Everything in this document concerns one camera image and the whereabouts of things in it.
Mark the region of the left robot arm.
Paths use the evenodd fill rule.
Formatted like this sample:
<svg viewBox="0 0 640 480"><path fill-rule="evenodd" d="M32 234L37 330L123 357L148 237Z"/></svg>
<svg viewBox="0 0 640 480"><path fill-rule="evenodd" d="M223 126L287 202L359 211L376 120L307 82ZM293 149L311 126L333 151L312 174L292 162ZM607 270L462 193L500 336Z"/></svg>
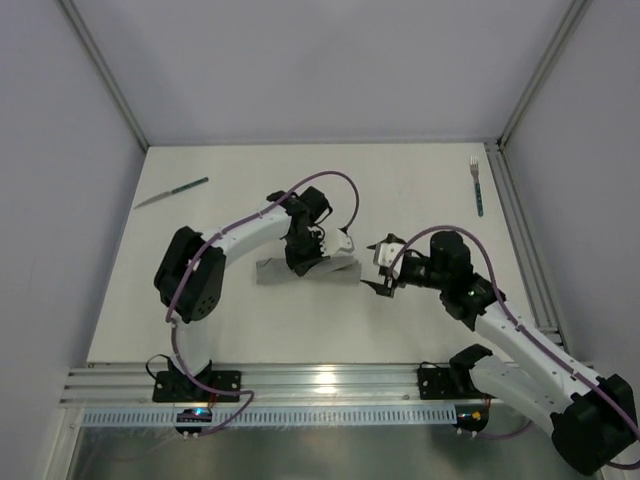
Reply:
<svg viewBox="0 0 640 480"><path fill-rule="evenodd" d="M153 284L167 307L172 355L154 386L156 402L170 398L204 401L240 396L216 379L206 319L217 307L226 268L273 240L285 242L284 257L276 263L295 278L304 278L326 264L335 252L317 227L332 207L314 187L302 194L279 191L267 197L259 210L218 229L209 236L185 226L174 234L155 274Z"/></svg>

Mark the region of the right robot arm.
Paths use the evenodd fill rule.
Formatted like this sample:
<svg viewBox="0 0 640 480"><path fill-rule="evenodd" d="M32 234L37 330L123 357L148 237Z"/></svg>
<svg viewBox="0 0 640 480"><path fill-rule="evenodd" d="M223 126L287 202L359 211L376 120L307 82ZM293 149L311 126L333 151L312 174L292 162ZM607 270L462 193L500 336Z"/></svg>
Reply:
<svg viewBox="0 0 640 480"><path fill-rule="evenodd" d="M477 273L465 240L454 226L430 227L427 255L390 234L371 245L382 278L371 288L393 297L406 286L438 291L445 311L491 342L514 362L510 367L489 349L473 345L450 366L471 387L497 398L546 433L575 471L590 476L607 466L623 471L638 463L617 462L639 440L634 391L620 375L604 377L554 344L512 310L496 275Z"/></svg>

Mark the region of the fork with green handle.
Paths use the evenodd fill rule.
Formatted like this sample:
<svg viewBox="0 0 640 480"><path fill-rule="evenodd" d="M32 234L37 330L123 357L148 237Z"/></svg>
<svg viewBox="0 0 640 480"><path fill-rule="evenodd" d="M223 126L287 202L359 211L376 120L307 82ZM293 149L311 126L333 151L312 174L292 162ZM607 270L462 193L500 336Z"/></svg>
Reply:
<svg viewBox="0 0 640 480"><path fill-rule="evenodd" d="M481 190L481 184L480 184L480 178L479 178L479 161L476 156L472 156L470 158L469 168L470 168L470 173L473 179L477 215L479 217L483 217L484 205L483 205L482 190Z"/></svg>

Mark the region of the grey cloth napkin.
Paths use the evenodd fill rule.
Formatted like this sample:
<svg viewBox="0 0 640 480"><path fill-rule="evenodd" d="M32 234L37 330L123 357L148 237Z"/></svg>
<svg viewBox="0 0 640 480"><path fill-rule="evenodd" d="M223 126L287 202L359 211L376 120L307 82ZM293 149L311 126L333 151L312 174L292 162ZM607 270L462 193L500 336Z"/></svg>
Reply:
<svg viewBox="0 0 640 480"><path fill-rule="evenodd" d="M353 256L331 257L314 265L302 276L291 270L284 258L258 260L255 267L256 284L261 286L275 286L296 281L357 285L362 273L361 263Z"/></svg>

